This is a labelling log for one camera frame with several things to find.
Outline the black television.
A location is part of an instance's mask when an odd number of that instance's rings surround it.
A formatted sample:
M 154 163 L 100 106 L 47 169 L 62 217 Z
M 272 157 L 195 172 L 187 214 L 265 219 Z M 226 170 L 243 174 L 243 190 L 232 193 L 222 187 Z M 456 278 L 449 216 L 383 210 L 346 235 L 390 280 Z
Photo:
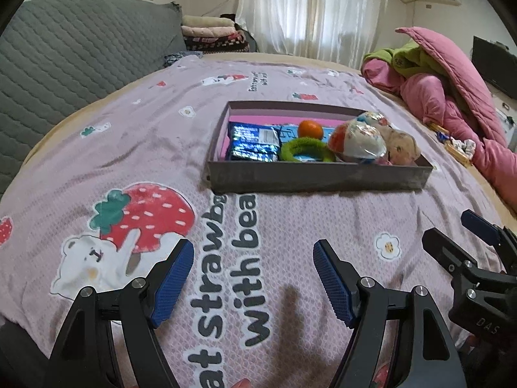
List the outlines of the black television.
M 512 99 L 516 99 L 515 55 L 502 46 L 474 36 L 471 62 L 485 81 Z

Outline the strawberry print bed sheet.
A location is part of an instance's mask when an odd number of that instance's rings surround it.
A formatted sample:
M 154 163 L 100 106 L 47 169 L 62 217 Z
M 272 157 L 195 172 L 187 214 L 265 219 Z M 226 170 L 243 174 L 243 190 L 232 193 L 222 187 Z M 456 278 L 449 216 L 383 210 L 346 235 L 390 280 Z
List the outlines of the strawberry print bed sheet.
M 433 171 L 416 192 L 214 194 L 205 161 L 230 101 L 377 111 L 412 135 Z M 1 202 L 1 315 L 49 356 L 76 293 L 124 286 L 182 237 L 195 261 L 157 336 L 183 387 L 325 387 L 351 333 L 312 249 L 388 288 L 425 286 L 442 313 L 448 274 L 421 247 L 438 228 L 488 270 L 492 248 L 460 223 L 499 215 L 481 185 L 395 101 L 358 74 L 189 57 L 69 125 L 22 167 Z

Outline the green blanket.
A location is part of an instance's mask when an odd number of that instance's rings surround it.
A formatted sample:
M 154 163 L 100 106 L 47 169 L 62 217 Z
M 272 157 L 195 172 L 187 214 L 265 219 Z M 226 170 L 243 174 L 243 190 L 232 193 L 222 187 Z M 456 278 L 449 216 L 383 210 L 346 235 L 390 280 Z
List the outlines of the green blanket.
M 406 79 L 421 73 L 448 77 L 444 67 L 412 39 L 400 48 L 381 48 L 367 53 L 363 58 L 363 64 L 371 59 L 386 62 Z

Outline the pink blue picture book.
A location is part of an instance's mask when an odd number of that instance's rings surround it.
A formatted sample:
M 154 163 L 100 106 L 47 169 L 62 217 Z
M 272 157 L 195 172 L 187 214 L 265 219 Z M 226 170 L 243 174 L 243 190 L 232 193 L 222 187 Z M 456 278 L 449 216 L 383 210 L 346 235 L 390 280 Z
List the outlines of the pink blue picture book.
M 297 129 L 298 125 L 303 120 L 313 120 L 318 122 L 323 130 L 324 136 L 322 140 L 310 138 L 310 137 L 298 137 Z M 351 162 L 358 164 L 375 164 L 382 161 L 384 157 L 379 158 L 375 161 L 361 160 L 354 158 L 342 158 L 336 153 L 330 151 L 327 146 L 330 134 L 336 126 L 350 120 L 356 120 L 356 118 L 345 119 L 345 120 L 323 120 L 315 117 L 294 117 L 294 116 L 243 116 L 243 115 L 232 115 L 228 120 L 224 122 L 221 127 L 223 132 L 222 142 L 216 149 L 216 159 L 220 161 L 230 162 L 244 162 L 226 160 L 225 154 L 230 143 L 228 138 L 228 126 L 230 122 L 237 123 L 248 123 L 248 124 L 260 124 L 260 125 L 271 125 L 276 126 L 280 130 L 280 159 L 276 162 L 258 162 L 258 161 L 247 161 L 261 164 L 271 164 L 277 162 L 294 162 L 294 163 L 322 163 L 322 162 Z

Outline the stack of folded blankets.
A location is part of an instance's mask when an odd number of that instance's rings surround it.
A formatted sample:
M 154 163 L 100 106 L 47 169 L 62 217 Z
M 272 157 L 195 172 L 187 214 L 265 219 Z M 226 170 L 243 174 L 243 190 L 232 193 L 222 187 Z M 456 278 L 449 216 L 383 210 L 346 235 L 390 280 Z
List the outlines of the stack of folded blankets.
M 189 51 L 201 53 L 246 53 L 251 50 L 246 32 L 227 17 L 184 15 L 181 32 Z

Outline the orange tangerine plain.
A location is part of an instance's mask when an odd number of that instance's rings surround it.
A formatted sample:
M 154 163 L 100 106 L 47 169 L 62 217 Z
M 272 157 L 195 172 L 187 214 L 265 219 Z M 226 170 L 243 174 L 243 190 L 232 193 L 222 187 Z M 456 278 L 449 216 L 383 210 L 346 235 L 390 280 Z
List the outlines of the orange tangerine plain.
M 324 136 L 324 130 L 318 122 L 313 120 L 303 120 L 298 125 L 297 135 L 298 137 L 310 137 L 322 140 Z

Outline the blue biscuit packet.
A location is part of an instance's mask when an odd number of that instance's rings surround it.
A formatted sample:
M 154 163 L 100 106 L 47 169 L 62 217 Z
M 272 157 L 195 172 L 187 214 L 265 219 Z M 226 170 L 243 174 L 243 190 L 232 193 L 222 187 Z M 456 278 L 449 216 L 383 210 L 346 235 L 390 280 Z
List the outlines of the blue biscuit packet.
M 230 122 L 225 159 L 276 162 L 280 159 L 280 130 L 276 126 Z

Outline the pink quilted duvet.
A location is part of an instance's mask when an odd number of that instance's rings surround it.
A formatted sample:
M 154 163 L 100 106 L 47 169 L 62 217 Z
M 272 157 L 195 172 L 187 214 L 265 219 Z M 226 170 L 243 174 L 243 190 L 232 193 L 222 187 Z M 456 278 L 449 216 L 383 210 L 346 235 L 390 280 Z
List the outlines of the pink quilted duvet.
M 516 208 L 516 154 L 506 146 L 491 93 L 464 52 L 449 38 L 422 27 L 400 27 L 438 61 L 448 77 L 415 74 L 408 79 L 386 62 L 362 63 L 363 77 L 374 87 L 399 96 L 424 124 L 435 123 L 455 139 L 471 139 L 476 152 L 471 163 L 512 209 Z

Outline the white sheer curtain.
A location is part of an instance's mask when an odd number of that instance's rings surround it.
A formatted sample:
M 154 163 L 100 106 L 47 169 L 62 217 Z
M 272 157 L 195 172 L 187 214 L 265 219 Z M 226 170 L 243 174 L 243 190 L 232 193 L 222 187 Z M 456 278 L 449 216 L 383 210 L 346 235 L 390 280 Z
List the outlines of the white sheer curtain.
M 373 50 L 388 0 L 239 0 L 237 22 L 263 53 L 358 69 Z

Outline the egg shaped snack pack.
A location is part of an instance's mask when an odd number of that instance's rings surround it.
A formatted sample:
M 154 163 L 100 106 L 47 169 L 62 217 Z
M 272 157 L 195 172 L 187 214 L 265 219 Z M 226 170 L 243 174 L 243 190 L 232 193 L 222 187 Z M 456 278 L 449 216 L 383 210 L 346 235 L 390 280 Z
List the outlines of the egg shaped snack pack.
M 366 111 L 357 116 L 357 122 L 363 122 L 373 127 L 390 127 L 387 118 L 379 112 Z

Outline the translucent bag with plush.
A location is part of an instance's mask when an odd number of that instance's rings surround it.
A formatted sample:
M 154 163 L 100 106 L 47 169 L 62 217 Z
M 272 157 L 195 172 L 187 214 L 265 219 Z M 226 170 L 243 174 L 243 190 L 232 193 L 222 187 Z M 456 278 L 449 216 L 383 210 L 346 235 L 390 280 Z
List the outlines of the translucent bag with plush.
M 420 158 L 421 150 L 410 134 L 391 127 L 382 127 L 380 134 L 385 141 L 385 159 L 392 165 L 409 166 Z

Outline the grey cardboard box tray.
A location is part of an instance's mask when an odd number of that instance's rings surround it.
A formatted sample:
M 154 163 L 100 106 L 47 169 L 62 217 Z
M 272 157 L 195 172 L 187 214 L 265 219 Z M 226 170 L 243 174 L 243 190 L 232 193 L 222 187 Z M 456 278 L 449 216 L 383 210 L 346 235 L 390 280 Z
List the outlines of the grey cardboard box tray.
M 208 150 L 205 177 L 216 194 L 299 193 L 361 190 L 409 191 L 425 187 L 433 167 L 424 156 L 412 166 L 361 165 L 346 162 L 230 162 L 216 159 L 221 127 L 232 115 L 352 119 L 363 110 L 311 102 L 230 101 L 224 107 Z

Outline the grey quilted headboard cushion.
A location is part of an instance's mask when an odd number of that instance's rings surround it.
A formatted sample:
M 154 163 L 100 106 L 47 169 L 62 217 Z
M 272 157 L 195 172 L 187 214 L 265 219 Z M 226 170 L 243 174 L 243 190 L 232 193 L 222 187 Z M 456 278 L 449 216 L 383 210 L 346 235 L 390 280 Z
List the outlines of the grey quilted headboard cushion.
M 185 50 L 177 3 L 31 0 L 1 35 L 1 188 L 55 125 Z

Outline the red white egg snack pack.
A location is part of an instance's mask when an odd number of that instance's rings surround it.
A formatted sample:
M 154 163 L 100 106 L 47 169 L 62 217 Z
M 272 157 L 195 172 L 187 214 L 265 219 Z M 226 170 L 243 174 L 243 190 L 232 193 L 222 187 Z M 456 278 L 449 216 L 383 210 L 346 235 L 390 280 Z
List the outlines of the red white egg snack pack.
M 357 120 L 346 121 L 331 132 L 330 151 L 342 158 L 375 161 L 386 155 L 385 139 L 373 126 Z

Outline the small clutter beside duvet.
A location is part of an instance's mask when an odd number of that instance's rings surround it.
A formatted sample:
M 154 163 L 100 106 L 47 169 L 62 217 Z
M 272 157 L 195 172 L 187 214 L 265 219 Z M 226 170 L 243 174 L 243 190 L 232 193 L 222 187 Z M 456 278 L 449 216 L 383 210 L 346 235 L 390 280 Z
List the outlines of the small clutter beside duvet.
M 435 123 L 427 123 L 426 126 L 433 131 L 437 140 L 445 146 L 445 150 L 457 162 L 464 167 L 468 167 L 471 164 L 476 152 L 476 143 L 473 140 L 455 139 L 445 128 Z

